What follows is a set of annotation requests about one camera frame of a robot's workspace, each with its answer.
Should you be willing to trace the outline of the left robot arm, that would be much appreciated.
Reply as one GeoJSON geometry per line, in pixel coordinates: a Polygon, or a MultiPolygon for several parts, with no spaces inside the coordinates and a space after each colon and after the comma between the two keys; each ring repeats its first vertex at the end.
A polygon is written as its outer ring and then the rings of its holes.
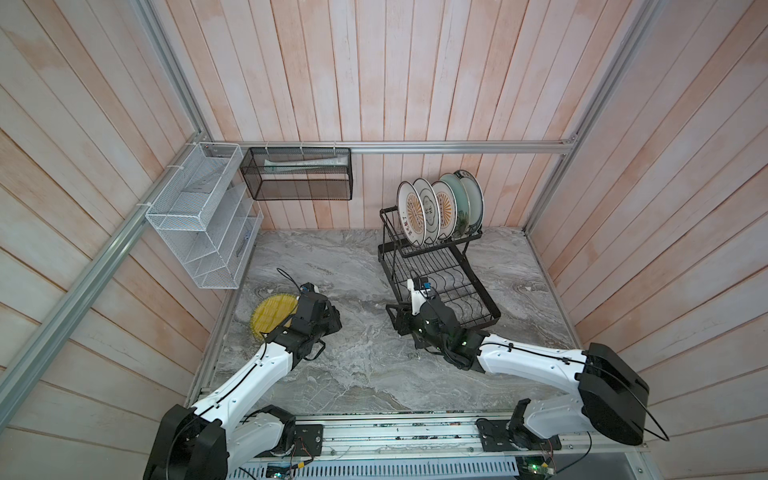
{"type": "Polygon", "coordinates": [[[192,406],[166,412],[143,477],[224,479],[259,454],[296,453],[295,416],[273,405],[253,406],[340,329],[340,313],[328,297],[311,283],[301,285],[296,307],[245,366],[192,406]]]}

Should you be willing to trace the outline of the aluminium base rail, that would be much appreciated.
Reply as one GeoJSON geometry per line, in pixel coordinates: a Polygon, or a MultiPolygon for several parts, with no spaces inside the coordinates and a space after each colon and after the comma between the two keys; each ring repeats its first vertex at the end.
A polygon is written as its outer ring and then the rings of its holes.
{"type": "Polygon", "coordinates": [[[579,452],[587,447],[622,451],[624,445],[597,433],[560,436],[562,448],[551,452],[484,452],[475,421],[506,420],[500,415],[462,412],[391,413],[381,415],[295,416],[297,424],[324,426],[324,460],[344,458],[458,457],[478,452],[517,456],[548,456],[558,451],[579,452]]]}

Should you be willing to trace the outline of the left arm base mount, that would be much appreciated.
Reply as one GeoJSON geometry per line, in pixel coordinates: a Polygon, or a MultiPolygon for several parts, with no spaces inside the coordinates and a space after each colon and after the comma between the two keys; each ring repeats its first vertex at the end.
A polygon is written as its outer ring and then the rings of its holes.
{"type": "Polygon", "coordinates": [[[324,426],[321,424],[297,424],[284,429],[278,444],[260,457],[316,457],[322,452],[324,426]]]}

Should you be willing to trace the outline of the orange sunburst plate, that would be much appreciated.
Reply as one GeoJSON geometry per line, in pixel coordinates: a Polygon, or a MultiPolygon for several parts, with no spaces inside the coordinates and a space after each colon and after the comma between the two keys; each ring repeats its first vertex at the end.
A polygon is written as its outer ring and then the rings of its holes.
{"type": "Polygon", "coordinates": [[[440,180],[432,184],[432,190],[435,194],[439,210],[438,239],[448,240],[452,237],[457,223],[455,195],[450,186],[440,180]]]}
{"type": "Polygon", "coordinates": [[[425,240],[425,214],[410,182],[402,181],[398,186],[397,212],[406,239],[412,246],[421,247],[425,240]]]}

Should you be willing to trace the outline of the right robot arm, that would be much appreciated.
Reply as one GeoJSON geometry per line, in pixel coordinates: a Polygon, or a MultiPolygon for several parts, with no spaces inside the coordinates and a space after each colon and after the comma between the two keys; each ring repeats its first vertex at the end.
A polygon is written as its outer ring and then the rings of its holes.
{"type": "Polygon", "coordinates": [[[411,336],[416,348],[460,370],[521,377],[559,390],[546,400],[520,400],[502,427],[479,422],[483,437],[518,450],[557,445],[560,436],[572,433],[597,432],[619,444],[642,444],[650,389],[610,347],[552,349],[469,330],[437,297],[416,305],[389,304],[386,310],[398,334],[411,336]]]}

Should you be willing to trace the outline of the yellow round plate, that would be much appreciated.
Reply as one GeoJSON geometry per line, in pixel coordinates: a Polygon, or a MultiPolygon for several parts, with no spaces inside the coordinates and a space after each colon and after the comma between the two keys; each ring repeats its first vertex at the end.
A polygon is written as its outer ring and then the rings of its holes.
{"type": "Polygon", "coordinates": [[[275,294],[264,299],[252,312],[250,330],[256,341],[263,342],[266,336],[293,314],[298,297],[292,294],[275,294]]]}

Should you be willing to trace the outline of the mint green flower plate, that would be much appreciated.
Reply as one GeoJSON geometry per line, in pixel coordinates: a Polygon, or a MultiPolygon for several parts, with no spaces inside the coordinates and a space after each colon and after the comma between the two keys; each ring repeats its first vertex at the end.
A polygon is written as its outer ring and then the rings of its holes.
{"type": "Polygon", "coordinates": [[[470,203],[467,191],[461,180],[453,173],[442,175],[440,180],[450,187],[455,200],[456,222],[452,237],[462,238],[469,231],[470,203]]]}

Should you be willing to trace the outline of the green rim white plate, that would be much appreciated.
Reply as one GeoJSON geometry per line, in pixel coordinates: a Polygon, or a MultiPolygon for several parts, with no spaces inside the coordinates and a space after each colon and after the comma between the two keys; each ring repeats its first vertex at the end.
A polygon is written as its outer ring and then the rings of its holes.
{"type": "Polygon", "coordinates": [[[476,234],[482,227],[484,219],[485,202],[482,189],[477,179],[467,170],[457,170],[454,175],[459,178],[465,188],[469,202],[468,234],[476,234]]]}

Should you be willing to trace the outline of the black two-tier dish rack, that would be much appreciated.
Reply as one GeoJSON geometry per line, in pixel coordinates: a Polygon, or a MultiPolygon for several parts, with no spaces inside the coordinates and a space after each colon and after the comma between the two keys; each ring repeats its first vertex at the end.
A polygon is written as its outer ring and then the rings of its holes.
{"type": "Polygon", "coordinates": [[[435,245],[413,246],[400,225],[395,206],[379,211],[383,224],[378,260],[399,303],[410,302],[407,281],[425,277],[441,300],[452,308],[461,326],[482,329],[495,325],[500,310],[467,258],[469,243],[483,232],[435,245]]]}

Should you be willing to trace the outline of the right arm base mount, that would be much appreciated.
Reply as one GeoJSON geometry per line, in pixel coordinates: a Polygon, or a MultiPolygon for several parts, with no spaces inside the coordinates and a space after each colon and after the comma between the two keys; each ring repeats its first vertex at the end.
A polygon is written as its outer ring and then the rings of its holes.
{"type": "Polygon", "coordinates": [[[529,432],[525,426],[511,427],[510,420],[475,421],[484,452],[544,451],[560,450],[562,443],[558,435],[544,439],[529,432]]]}

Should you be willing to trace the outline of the black mesh wall basket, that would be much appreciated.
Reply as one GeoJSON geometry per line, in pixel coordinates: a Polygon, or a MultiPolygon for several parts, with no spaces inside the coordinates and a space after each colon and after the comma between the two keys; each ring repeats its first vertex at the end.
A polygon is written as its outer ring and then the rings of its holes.
{"type": "Polygon", "coordinates": [[[251,147],[240,173],[257,201],[349,201],[352,154],[347,148],[251,147]]]}

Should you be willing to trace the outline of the white plate green clover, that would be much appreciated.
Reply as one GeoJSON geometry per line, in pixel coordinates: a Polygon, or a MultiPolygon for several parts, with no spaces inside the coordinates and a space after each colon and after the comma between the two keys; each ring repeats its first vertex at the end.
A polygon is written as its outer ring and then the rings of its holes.
{"type": "Polygon", "coordinates": [[[431,184],[424,178],[417,178],[413,185],[422,203],[425,217],[424,244],[434,245],[438,239],[440,230],[439,207],[437,198],[431,184]]]}

